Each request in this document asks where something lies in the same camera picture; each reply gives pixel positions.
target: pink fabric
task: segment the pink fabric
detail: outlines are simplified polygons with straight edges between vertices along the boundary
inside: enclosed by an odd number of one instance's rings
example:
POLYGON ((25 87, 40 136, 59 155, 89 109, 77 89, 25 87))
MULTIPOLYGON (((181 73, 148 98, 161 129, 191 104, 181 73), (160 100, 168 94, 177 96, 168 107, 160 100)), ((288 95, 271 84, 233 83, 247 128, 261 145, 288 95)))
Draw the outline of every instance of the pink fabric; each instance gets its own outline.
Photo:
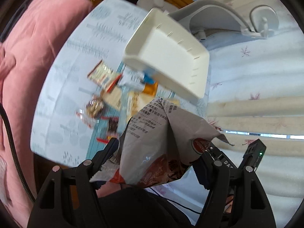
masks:
MULTIPOLYGON (((0 48, 0 71, 5 70, 0 74, 2 103, 22 171, 35 194, 30 135, 38 96, 59 50, 91 9, 89 0, 33 0, 0 48)), ((7 162, 8 209, 26 227, 32 203, 15 169, 4 125, 2 131, 0 156, 7 162)))

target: silver screw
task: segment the silver screw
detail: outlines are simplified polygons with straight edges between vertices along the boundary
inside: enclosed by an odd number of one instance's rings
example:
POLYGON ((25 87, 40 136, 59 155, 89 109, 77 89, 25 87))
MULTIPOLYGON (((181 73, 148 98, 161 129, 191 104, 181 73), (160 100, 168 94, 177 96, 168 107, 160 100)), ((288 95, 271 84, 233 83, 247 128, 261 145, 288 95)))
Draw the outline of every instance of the silver screw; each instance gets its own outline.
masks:
POLYGON ((55 165, 52 169, 53 171, 59 171, 60 170, 60 166, 59 165, 55 165))
POLYGON ((245 167, 245 170, 247 170, 248 172, 253 172, 252 167, 249 166, 249 165, 247 165, 247 166, 245 167))
POLYGON ((83 165, 88 166, 92 163, 92 161, 90 159, 87 159, 85 161, 83 161, 83 165))
POLYGON ((220 167, 220 166, 222 166, 222 163, 221 163, 221 161, 216 160, 216 161, 214 161, 214 165, 220 167))

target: red logo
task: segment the red logo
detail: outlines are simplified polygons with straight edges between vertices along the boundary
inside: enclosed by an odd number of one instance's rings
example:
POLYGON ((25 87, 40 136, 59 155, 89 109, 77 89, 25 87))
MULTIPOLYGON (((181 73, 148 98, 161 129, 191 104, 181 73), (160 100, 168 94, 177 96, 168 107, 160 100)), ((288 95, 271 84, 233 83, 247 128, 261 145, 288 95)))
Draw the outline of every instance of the red logo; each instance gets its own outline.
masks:
POLYGON ((203 138, 193 139, 191 144, 194 151, 198 154, 203 154, 207 148, 209 147, 210 141, 205 140, 203 138))

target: crumpled snack bag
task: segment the crumpled snack bag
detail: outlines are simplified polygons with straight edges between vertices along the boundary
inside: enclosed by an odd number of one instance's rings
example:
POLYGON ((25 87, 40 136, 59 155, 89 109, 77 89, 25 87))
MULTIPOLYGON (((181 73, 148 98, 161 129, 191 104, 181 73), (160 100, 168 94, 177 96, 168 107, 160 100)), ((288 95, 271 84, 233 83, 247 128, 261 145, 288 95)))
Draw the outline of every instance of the crumpled snack bag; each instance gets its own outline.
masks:
POLYGON ((147 188, 180 179, 215 137, 228 143, 205 119, 155 98, 130 119, 118 150, 90 182, 147 188))

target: pink blanket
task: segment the pink blanket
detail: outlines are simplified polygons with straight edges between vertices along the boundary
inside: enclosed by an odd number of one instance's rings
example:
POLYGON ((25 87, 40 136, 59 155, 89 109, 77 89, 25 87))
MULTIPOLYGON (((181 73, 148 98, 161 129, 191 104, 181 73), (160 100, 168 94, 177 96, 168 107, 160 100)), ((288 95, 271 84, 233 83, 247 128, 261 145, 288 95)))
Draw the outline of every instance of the pink blanket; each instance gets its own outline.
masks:
MULTIPOLYGON (((0 44, 0 101, 10 120, 25 179, 35 194, 30 135, 37 100, 56 55, 91 9, 89 0, 33 0, 0 44)), ((2 121, 0 156, 7 163, 7 208, 15 221, 26 227, 32 203, 15 169, 2 121)))

